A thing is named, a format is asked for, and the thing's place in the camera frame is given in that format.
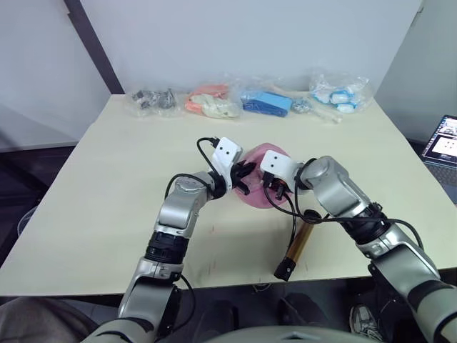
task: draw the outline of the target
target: sneaker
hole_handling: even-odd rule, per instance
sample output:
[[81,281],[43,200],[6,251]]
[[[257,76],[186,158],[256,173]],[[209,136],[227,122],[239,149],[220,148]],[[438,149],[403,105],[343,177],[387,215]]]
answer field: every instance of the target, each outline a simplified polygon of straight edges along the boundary
[[383,336],[379,332],[376,320],[366,305],[357,305],[351,309],[349,325],[351,326],[351,332],[354,334],[360,334],[380,342],[383,341]]

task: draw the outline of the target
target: laptop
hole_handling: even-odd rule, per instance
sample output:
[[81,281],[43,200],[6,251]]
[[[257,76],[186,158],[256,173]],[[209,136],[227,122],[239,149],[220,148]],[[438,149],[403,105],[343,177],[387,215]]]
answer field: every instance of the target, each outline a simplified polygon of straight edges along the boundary
[[444,116],[421,158],[454,204],[457,204],[457,116]]

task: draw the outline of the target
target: table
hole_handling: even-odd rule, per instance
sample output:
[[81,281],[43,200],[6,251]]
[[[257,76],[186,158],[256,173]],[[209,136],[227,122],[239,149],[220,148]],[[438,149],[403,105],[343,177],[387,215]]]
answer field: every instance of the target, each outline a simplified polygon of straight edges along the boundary
[[[0,295],[124,292],[168,180],[207,169],[195,146],[202,136],[227,136],[245,151],[269,141],[297,160],[333,156],[389,217],[417,228],[438,268],[457,266],[456,208],[376,103],[340,124],[247,112],[235,121],[137,119],[126,114],[122,96],[112,96],[0,269]],[[312,193],[301,206],[323,213]],[[228,194],[201,210],[183,274],[194,287],[277,282],[290,230],[285,214]],[[365,276],[367,265],[349,235],[325,223],[314,229],[291,280]]]

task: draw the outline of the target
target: pink object in plastic bag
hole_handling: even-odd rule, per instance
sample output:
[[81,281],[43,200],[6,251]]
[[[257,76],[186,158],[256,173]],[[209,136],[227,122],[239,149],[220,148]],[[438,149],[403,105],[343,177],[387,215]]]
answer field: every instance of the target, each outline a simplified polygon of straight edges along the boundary
[[199,88],[197,88],[189,94],[189,96],[186,99],[185,106],[189,111],[204,115],[201,108],[201,104],[196,104],[195,102],[192,102],[191,97],[193,97],[194,95],[208,94],[215,98],[226,99],[228,92],[229,87],[226,84],[208,84],[205,86],[200,86]]
[[[243,158],[243,160],[246,160],[245,163],[254,162],[256,164],[256,168],[252,171],[252,173],[250,173],[247,177],[241,179],[241,181],[249,187],[250,193],[249,195],[244,195],[243,192],[235,188],[236,195],[238,195],[238,197],[241,200],[243,200],[243,202],[246,202],[248,205],[251,205],[252,207],[256,207],[258,209],[268,209],[270,207],[273,207],[268,202],[268,199],[265,197],[265,194],[263,193],[263,172],[259,169],[263,156],[268,150],[273,150],[278,152],[279,154],[288,156],[288,154],[283,149],[270,143],[263,143],[255,147],[250,152],[248,152]],[[271,189],[267,189],[267,192],[270,194],[270,197],[273,200],[273,202],[277,205],[282,204],[286,201],[286,198],[284,197],[282,200],[277,200],[275,198],[275,191]]]

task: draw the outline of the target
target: laptop screen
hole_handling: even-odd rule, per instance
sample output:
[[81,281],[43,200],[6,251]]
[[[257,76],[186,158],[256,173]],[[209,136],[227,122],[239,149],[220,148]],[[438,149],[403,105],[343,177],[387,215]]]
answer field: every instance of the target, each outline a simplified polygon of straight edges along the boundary
[[457,117],[444,116],[423,150],[429,162],[457,166]]

